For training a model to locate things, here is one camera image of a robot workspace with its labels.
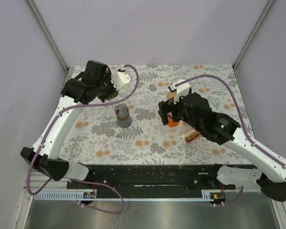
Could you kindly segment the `orange coffee filter pack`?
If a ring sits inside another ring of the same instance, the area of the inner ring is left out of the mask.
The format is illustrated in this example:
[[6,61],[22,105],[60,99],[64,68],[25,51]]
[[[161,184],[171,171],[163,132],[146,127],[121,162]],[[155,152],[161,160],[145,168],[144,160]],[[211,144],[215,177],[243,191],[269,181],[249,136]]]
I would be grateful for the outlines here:
[[201,136],[201,133],[199,131],[196,131],[196,130],[191,130],[191,131],[188,131],[187,133],[185,134],[182,134],[181,135],[181,138],[186,142],[186,143],[189,143],[197,138],[199,138]]

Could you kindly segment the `orange glass carafe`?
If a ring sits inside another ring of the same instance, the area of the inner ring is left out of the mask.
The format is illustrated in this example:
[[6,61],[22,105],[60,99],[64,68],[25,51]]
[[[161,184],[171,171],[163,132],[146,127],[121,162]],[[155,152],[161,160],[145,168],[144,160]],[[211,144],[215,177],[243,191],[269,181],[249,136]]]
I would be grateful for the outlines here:
[[176,122],[175,122],[175,121],[173,120],[173,117],[172,117],[171,114],[168,114],[168,115],[167,115],[167,118],[168,118],[168,124],[167,124],[167,125],[168,125],[169,127],[176,127],[176,126],[179,125],[179,121],[176,121]]

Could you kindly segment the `brown paper coffee filter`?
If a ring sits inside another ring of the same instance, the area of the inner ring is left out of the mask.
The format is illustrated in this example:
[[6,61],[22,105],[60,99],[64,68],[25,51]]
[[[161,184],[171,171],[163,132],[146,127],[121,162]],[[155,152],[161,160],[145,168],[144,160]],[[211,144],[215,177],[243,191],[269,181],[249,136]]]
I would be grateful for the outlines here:
[[166,98],[167,99],[171,99],[171,98],[174,98],[175,97],[175,92],[169,92],[167,95],[166,95]]

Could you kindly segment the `dark green dripper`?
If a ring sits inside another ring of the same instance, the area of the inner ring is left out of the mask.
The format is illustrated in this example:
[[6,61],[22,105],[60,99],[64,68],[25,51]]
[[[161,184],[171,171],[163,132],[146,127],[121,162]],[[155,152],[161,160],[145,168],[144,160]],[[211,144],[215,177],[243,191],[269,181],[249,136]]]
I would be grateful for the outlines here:
[[112,94],[108,95],[108,96],[105,98],[105,100],[111,100],[111,99],[114,99],[115,97],[117,97],[117,96],[118,96],[118,94],[119,94],[119,92],[118,92],[118,91],[116,91],[116,92],[114,92],[114,93],[112,93]]

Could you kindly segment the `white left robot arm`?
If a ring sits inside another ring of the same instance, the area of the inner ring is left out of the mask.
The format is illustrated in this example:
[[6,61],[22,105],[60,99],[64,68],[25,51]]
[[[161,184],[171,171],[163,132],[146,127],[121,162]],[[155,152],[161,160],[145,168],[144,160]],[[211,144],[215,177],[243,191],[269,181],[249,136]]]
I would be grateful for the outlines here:
[[86,68],[74,78],[69,79],[62,91],[56,112],[46,129],[32,147],[24,147],[20,155],[33,168],[49,178],[59,181],[62,178],[77,179],[82,188],[90,188],[94,183],[89,169],[79,163],[72,163],[59,157],[62,144],[77,117],[83,111],[83,105],[95,98],[105,102],[118,95],[123,83],[124,73],[112,73],[101,62],[88,61]]

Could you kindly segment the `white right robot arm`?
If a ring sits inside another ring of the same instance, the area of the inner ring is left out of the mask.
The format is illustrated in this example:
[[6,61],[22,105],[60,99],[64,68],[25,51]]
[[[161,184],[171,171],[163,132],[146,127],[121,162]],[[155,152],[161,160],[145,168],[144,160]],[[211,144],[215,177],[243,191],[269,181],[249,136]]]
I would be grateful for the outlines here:
[[259,188],[273,200],[286,201],[286,160],[272,151],[270,155],[274,159],[266,156],[262,151],[267,147],[250,143],[236,120],[214,112],[208,100],[197,93],[190,93],[176,103],[173,99],[161,101],[158,106],[163,125],[169,123],[168,116],[171,115],[173,121],[187,123],[208,141],[233,150],[255,166],[254,169],[241,169],[215,165],[207,177],[211,188],[222,185]]

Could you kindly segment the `floral patterned tablecloth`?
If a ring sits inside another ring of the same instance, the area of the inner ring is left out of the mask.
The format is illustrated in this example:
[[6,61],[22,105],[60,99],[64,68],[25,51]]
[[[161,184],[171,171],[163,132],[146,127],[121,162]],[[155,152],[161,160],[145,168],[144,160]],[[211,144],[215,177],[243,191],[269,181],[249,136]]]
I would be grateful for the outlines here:
[[181,135],[191,130],[180,122],[163,125],[158,103],[167,100],[169,84],[188,79],[193,92],[206,98],[210,107],[235,120],[251,124],[230,64],[147,64],[127,70],[132,81],[118,95],[129,107],[132,124],[120,128],[114,106],[83,109],[60,151],[61,159],[83,164],[247,164],[236,152],[199,137],[186,143]]

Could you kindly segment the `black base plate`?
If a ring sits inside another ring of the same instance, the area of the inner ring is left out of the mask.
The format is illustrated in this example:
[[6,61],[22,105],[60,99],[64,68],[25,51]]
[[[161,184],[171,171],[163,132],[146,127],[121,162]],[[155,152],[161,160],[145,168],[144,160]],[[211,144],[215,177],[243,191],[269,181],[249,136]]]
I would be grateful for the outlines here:
[[68,189],[110,190],[132,197],[189,197],[202,190],[221,190],[212,165],[88,165],[86,181],[72,181]]

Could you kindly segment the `aluminium frame rail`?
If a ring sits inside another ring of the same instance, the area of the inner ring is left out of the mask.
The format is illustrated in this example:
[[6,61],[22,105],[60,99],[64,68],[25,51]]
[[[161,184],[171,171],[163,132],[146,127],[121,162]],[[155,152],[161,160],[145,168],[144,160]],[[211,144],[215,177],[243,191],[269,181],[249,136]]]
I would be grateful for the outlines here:
[[[33,192],[36,192],[41,186],[48,180],[49,178],[42,173],[32,172],[30,176],[30,188]],[[67,184],[69,183],[69,179],[63,178],[60,181],[51,180],[42,190],[50,191],[50,190],[67,190]],[[244,192],[261,192],[257,187],[244,187]]]

